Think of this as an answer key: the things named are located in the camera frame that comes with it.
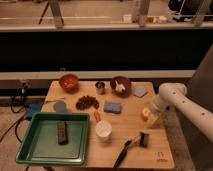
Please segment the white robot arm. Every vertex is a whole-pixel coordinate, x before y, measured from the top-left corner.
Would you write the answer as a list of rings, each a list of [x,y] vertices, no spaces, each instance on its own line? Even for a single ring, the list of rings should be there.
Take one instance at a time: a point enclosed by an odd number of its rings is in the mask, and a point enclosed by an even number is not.
[[[187,87],[182,83],[163,83],[158,93],[148,103],[144,111],[152,126],[168,106],[174,106],[213,142],[213,113],[186,97]]]

